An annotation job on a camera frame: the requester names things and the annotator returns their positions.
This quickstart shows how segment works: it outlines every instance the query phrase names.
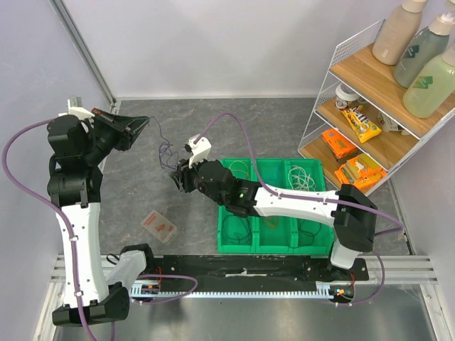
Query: yellow candy bag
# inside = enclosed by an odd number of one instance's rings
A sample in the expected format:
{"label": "yellow candy bag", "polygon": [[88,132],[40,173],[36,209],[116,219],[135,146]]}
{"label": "yellow candy bag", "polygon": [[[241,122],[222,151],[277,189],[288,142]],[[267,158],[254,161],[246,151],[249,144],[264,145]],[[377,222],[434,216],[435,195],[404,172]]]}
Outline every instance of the yellow candy bag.
{"label": "yellow candy bag", "polygon": [[358,140],[363,143],[378,135],[382,130],[362,115],[360,110],[363,107],[342,110],[344,117],[348,120],[350,127],[354,130]]}

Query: bottle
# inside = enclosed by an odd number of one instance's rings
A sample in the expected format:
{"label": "bottle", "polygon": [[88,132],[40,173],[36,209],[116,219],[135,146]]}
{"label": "bottle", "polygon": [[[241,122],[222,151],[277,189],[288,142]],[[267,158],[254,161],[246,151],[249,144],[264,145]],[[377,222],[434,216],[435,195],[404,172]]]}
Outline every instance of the bottle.
{"label": "bottle", "polygon": [[455,15],[441,14],[412,39],[393,75],[402,87],[408,88],[427,62],[444,52],[455,25]]}
{"label": "bottle", "polygon": [[420,119],[430,117],[455,91],[455,43],[431,59],[405,92],[406,109]]}
{"label": "bottle", "polygon": [[373,55],[382,64],[395,65],[422,21],[427,0],[405,0],[390,14],[373,45]]}

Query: green bottle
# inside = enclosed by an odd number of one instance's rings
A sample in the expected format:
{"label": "green bottle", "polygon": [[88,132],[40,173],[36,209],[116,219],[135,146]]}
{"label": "green bottle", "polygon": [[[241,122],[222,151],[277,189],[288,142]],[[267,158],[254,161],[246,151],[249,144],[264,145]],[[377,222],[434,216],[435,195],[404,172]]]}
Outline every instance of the green bottle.
{"label": "green bottle", "polygon": [[406,109],[420,119],[430,117],[455,91],[455,43],[431,59],[405,92]]}
{"label": "green bottle", "polygon": [[412,39],[393,73],[398,84],[410,87],[424,65],[444,52],[454,25],[453,13],[440,14]]}

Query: shelf board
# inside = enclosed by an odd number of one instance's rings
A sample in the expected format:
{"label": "shelf board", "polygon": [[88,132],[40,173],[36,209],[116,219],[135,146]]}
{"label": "shelf board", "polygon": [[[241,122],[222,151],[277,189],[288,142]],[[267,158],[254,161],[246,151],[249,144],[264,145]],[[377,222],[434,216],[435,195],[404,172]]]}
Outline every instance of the shelf board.
{"label": "shelf board", "polygon": [[373,44],[335,64],[331,73],[413,134],[423,137],[455,107],[455,94],[452,93],[428,119],[418,119],[403,104],[406,89],[395,82],[394,67],[376,60],[372,49]]}
{"label": "shelf board", "polygon": [[[328,100],[317,108],[317,112],[336,126],[340,132],[350,139],[356,146],[361,147],[370,154],[383,168],[391,169],[415,146],[418,140],[412,135],[402,135],[398,131],[384,132],[369,139],[363,144],[359,142],[354,130],[350,127],[348,120],[335,107],[335,98]],[[378,124],[378,110],[371,104],[365,105],[362,110],[369,120]]]}
{"label": "shelf board", "polygon": [[300,148],[300,152],[306,158],[315,158],[321,160],[324,175],[337,188],[341,188],[341,182],[335,175],[335,171],[340,168],[340,164],[336,162],[335,157],[333,157],[330,149],[322,139],[322,136],[319,136],[316,140]]}

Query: green plastic container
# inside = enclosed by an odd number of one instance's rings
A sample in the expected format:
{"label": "green plastic container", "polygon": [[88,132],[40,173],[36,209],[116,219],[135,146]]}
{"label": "green plastic container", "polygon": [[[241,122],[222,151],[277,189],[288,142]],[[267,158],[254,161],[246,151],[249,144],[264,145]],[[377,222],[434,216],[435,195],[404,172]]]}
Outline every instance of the green plastic container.
{"label": "green plastic container", "polygon": [[[251,160],[225,158],[221,163],[238,178],[257,181]],[[289,171],[302,167],[314,179],[316,190],[326,190],[322,164],[311,159],[259,158],[257,167],[265,183],[292,189]],[[220,207],[218,218],[218,251],[243,254],[314,254],[327,255],[333,243],[333,229],[318,222],[290,217],[232,216]]]}

